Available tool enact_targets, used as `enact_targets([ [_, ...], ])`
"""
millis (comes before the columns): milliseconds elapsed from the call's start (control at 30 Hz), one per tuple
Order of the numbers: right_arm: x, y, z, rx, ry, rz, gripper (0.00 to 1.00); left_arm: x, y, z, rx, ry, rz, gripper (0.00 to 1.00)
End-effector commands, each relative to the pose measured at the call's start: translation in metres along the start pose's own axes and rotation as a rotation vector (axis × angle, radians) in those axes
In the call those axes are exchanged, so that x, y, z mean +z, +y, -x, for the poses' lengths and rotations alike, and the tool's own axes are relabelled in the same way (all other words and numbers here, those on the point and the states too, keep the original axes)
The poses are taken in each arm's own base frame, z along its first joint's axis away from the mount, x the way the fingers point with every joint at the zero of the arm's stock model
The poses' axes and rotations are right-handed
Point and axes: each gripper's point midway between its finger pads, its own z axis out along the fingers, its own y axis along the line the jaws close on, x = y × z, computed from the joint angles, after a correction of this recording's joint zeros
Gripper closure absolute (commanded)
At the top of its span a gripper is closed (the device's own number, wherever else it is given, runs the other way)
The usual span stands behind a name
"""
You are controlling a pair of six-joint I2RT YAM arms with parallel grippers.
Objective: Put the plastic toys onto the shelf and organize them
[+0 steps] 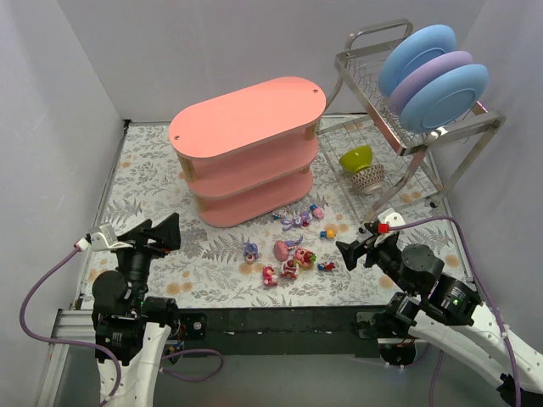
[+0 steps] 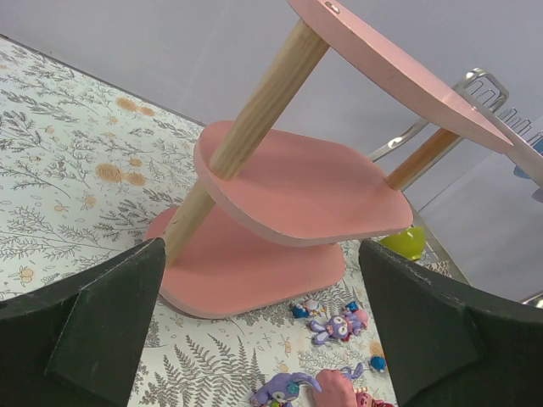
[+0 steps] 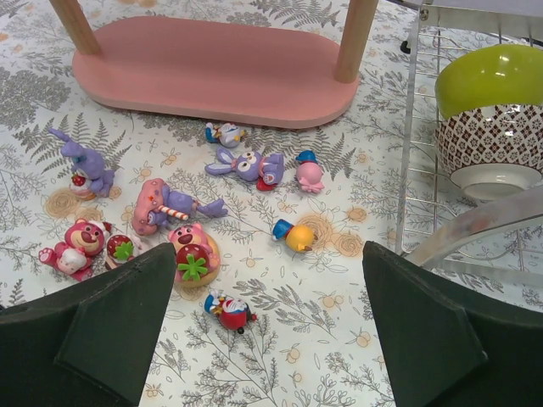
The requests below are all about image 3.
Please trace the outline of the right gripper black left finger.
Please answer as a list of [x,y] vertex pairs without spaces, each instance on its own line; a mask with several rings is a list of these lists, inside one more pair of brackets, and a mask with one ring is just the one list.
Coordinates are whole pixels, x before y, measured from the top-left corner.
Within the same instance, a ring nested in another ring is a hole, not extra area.
[[3,406],[137,406],[170,299],[175,249],[1,312]]

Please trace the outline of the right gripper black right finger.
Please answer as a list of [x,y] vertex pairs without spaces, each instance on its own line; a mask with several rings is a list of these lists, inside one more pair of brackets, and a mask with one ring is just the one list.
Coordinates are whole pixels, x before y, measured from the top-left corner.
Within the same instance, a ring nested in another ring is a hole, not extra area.
[[540,406],[542,314],[424,270],[378,243],[364,279],[399,406]]

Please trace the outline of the pink bear strawberry cake toy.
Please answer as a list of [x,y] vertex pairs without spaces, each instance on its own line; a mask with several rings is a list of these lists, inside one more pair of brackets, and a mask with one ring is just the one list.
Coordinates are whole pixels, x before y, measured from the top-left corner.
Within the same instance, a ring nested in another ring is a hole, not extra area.
[[149,245],[136,235],[112,235],[106,242],[104,266],[106,270],[113,270],[147,250]]

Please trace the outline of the purple bunny with strawberry cake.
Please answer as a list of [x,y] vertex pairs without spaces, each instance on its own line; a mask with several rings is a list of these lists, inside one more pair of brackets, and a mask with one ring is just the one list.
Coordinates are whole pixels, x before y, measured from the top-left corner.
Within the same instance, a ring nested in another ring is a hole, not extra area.
[[82,200],[108,197],[115,172],[106,169],[104,157],[94,149],[84,148],[60,130],[50,128],[48,132],[64,142],[60,153],[73,163],[71,192]]

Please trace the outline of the purple bunny with red bow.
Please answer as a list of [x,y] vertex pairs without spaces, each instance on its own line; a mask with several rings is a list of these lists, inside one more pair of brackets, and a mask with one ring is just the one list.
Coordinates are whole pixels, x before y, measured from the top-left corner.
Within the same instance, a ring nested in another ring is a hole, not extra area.
[[242,153],[235,158],[232,153],[223,147],[216,150],[219,164],[207,164],[205,171],[213,176],[235,172],[245,181],[255,181],[260,191],[273,190],[282,180],[284,174],[284,156],[272,153],[262,156],[255,151]]

